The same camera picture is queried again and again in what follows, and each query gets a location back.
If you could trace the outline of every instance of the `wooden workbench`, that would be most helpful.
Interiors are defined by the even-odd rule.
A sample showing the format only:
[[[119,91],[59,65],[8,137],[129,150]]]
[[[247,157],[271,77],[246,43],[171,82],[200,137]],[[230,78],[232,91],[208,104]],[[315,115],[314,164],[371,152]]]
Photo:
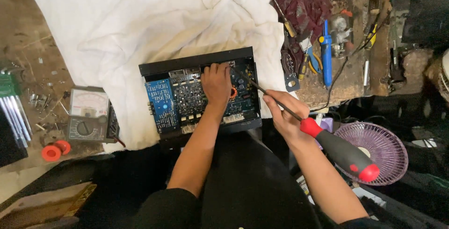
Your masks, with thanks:
[[[333,0],[333,13],[348,9],[354,14],[355,42],[362,40],[362,8],[367,0]],[[25,168],[46,164],[40,151],[49,142],[64,139],[68,116],[57,101],[65,91],[70,91],[73,82],[66,69],[64,60],[57,48],[52,34],[45,22],[42,12],[34,0],[0,0],[0,46],[4,63],[21,66],[25,69],[19,75],[23,94],[21,96],[26,115],[33,129],[33,138],[28,147],[29,157],[0,168],[0,173],[19,171]],[[319,52],[319,44],[315,43],[315,51]],[[344,60],[333,60],[335,74]],[[335,84],[331,97],[331,105],[363,95],[362,86],[363,60],[361,56],[351,57],[340,79]],[[36,94],[50,95],[53,99],[46,110],[37,111],[31,107],[28,89]],[[311,107],[324,105],[328,91],[324,88],[322,77],[308,74],[297,92],[299,99]],[[69,106],[69,98],[62,103]],[[44,125],[45,131],[36,124]],[[61,160],[85,157],[103,152],[101,144],[82,142],[72,144],[72,151]]]

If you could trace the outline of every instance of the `fan grille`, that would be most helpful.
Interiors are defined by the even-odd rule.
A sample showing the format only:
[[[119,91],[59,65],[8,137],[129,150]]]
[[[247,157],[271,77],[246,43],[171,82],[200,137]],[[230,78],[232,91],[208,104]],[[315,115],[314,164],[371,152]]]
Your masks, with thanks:
[[[389,130],[372,123],[357,122],[339,128],[335,135],[368,152],[371,160],[379,167],[379,177],[374,181],[366,182],[336,165],[353,180],[367,185],[383,186],[396,182],[406,173],[409,164],[406,148]]]

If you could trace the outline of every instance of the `white towel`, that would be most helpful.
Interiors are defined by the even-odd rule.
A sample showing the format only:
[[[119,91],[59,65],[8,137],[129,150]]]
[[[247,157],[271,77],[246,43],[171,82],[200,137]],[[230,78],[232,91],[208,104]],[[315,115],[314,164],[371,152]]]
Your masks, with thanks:
[[[270,0],[36,2],[74,83],[108,94],[127,149],[159,140],[139,64],[252,46],[260,85],[286,90],[283,28]],[[261,103],[262,117],[270,118]],[[108,152],[115,148],[105,146]]]

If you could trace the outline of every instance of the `forearm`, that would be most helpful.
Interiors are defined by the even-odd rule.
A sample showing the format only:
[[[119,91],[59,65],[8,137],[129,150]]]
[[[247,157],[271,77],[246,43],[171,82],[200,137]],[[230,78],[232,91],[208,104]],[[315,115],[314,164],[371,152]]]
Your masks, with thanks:
[[[313,201],[326,215],[338,224],[368,216],[355,193],[314,140],[289,147],[304,174]]]
[[[167,189],[181,188],[199,197],[214,153],[222,114],[206,107],[195,131],[176,161]]]

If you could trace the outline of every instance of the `hand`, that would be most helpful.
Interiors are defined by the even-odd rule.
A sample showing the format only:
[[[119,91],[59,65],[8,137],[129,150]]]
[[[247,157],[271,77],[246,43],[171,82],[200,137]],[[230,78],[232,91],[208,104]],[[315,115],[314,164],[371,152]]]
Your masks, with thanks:
[[[299,144],[312,142],[312,136],[300,131],[301,123],[287,111],[281,111],[281,108],[273,98],[304,119],[310,113],[308,105],[286,92],[267,90],[267,95],[263,97],[273,116],[274,127],[284,137],[290,148]]]
[[[229,98],[231,97],[231,77],[229,75],[229,64],[212,63],[210,67],[204,68],[201,74],[204,94],[208,99],[207,106],[220,114],[225,113]]]

